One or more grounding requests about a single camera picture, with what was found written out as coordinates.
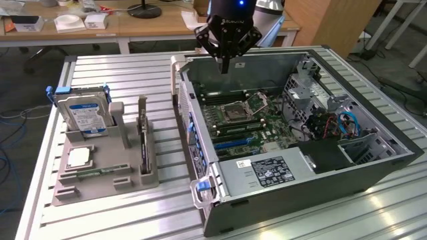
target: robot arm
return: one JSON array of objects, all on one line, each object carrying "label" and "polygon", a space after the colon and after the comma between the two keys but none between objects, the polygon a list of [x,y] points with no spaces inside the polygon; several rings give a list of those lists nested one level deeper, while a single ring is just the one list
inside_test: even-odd
[{"label": "robot arm", "polygon": [[[284,3],[281,0],[211,0],[209,4],[207,24],[195,29],[195,37],[216,59],[220,73],[227,74],[229,59],[245,54],[267,37],[263,37],[259,28],[255,27],[255,12],[259,12],[256,16],[260,16],[260,19],[268,19],[273,15],[273,23],[279,23],[280,28]],[[271,30],[277,28],[277,24],[271,26],[269,19],[268,24],[265,20],[259,22],[264,35],[271,35]]]}]

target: blue cable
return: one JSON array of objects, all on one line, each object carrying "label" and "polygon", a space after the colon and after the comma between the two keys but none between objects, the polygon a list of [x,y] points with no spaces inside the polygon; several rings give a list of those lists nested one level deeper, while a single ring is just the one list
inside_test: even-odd
[{"label": "blue cable", "polygon": [[5,209],[2,209],[2,211],[0,211],[0,216],[1,214],[8,211],[10,209],[10,207],[13,207],[13,205],[23,199],[23,186],[21,186],[21,182],[20,182],[20,178],[19,178],[19,174],[17,174],[17,171],[16,171],[16,168],[15,168],[15,165],[13,163],[9,161],[8,158],[5,157],[0,157],[0,159],[2,161],[5,161],[8,163],[8,165],[10,166],[10,170],[12,170],[12,173],[13,173],[13,176],[15,176],[15,180],[16,180],[16,185],[17,185],[17,196],[16,196],[16,199],[13,200],[13,202],[6,206]]},{"label": "blue cable", "polygon": [[341,130],[341,132],[345,134],[347,131],[341,125],[341,118],[340,118],[340,115],[348,115],[351,118],[352,118],[352,121],[353,121],[353,124],[355,124],[355,129],[356,129],[356,132],[357,132],[357,136],[360,136],[360,125],[357,123],[357,118],[356,116],[349,112],[349,111],[343,111],[341,113],[337,114],[337,125],[339,125],[339,129]]},{"label": "blue cable", "polygon": [[25,127],[25,125],[20,124],[20,123],[10,123],[10,122],[1,121],[1,120],[0,120],[0,123],[2,123],[5,125],[10,125],[10,126],[21,126],[21,132],[20,132],[19,138],[12,143],[9,143],[8,145],[1,145],[0,146],[2,149],[6,149],[6,148],[10,148],[24,138],[24,135],[27,133],[27,127]]}]

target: motherboard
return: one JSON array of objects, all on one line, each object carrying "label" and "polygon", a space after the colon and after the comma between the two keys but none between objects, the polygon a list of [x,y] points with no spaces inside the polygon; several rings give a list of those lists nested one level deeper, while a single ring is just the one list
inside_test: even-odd
[{"label": "motherboard", "polygon": [[220,161],[283,150],[297,142],[276,106],[277,97],[260,91],[245,96],[245,101],[200,106]]}]

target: aluminum extrusion table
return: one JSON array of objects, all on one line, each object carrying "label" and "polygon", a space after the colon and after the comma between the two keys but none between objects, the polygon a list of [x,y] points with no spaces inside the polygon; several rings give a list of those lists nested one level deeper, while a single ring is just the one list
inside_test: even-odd
[{"label": "aluminum extrusion table", "polygon": [[[331,50],[316,46],[311,48],[419,147],[427,150],[425,128]],[[17,240],[205,239],[201,218],[192,203],[189,176],[171,101],[169,59],[172,55],[183,53],[99,55],[67,59],[59,85],[93,87],[107,82],[112,100],[124,102],[125,121],[132,121],[137,115],[137,96],[147,95],[147,115],[155,128],[160,186],[52,206],[49,203],[65,140],[65,124],[53,108],[21,214]],[[341,91],[341,87],[329,78],[324,77],[321,81],[335,94]],[[237,229],[209,240],[419,239],[427,236],[425,186],[424,154],[365,192]]]}]

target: floor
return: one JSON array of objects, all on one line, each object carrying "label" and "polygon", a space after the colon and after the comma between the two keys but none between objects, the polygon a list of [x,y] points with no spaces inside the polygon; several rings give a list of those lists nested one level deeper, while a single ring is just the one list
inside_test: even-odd
[{"label": "floor", "polygon": [[[369,33],[375,32],[383,19],[384,17],[381,16],[371,20],[365,28]],[[385,33],[395,28],[396,24],[397,22],[392,22],[389,24]],[[379,48],[385,55],[385,59],[375,57],[369,61],[363,62],[379,77],[388,78],[407,87],[419,90],[425,83],[416,83],[417,73],[413,69],[408,68],[408,64],[425,43],[427,36],[421,35],[412,29],[407,29],[392,50],[384,50],[383,46]],[[180,40],[167,42],[139,42],[133,43],[131,48],[135,53],[168,52],[191,50],[195,48],[195,45],[195,41]],[[9,48],[8,52],[1,56],[1,52],[5,52],[6,49],[0,48],[0,112],[16,109],[23,110],[39,105],[49,104],[49,101],[45,97],[45,88],[49,85],[55,86],[59,81],[64,57],[57,52],[49,52],[43,57],[43,60],[35,64],[35,74],[27,75],[23,73],[23,63],[31,54],[33,54],[39,49],[39,47],[31,47],[29,53],[21,54],[17,48]],[[100,44],[99,51],[95,51],[89,44],[64,46],[64,50],[69,55],[76,56],[119,54],[119,47],[113,43]],[[357,59],[357,57],[353,55],[349,57],[355,60]],[[351,62],[351,65],[369,81],[377,84],[376,78],[372,76],[365,66],[363,66],[359,62]],[[417,70],[421,70],[421,66],[425,71],[427,57],[419,63]],[[403,97],[393,89],[385,87],[383,91],[400,105],[403,105]],[[408,97],[407,107],[412,111],[421,112],[423,109],[420,106],[420,102]],[[40,116],[48,112],[48,108],[41,108],[35,110],[28,116]],[[15,115],[16,113],[17,112],[15,111],[8,112],[6,114]],[[424,126],[427,126],[427,119],[419,116],[413,117]],[[17,124],[21,123],[21,120],[21,118],[17,118],[13,121],[9,121],[9,123]],[[25,135],[23,139],[17,144],[5,149],[8,158],[12,160],[16,166],[17,177],[20,179],[23,189],[23,199],[25,199],[31,184],[47,120],[47,117],[40,119],[29,119],[25,123]],[[2,139],[12,131],[15,131],[16,127],[17,126],[0,124],[0,139]],[[4,170],[0,171],[0,179],[4,178],[4,172]],[[13,200],[17,199],[16,192],[17,184],[13,175],[10,174],[6,181],[0,186],[0,212],[5,207],[8,207]],[[2,240],[10,240],[15,238],[21,210],[23,203],[21,201],[17,201],[10,211],[0,214],[0,238]]]}]

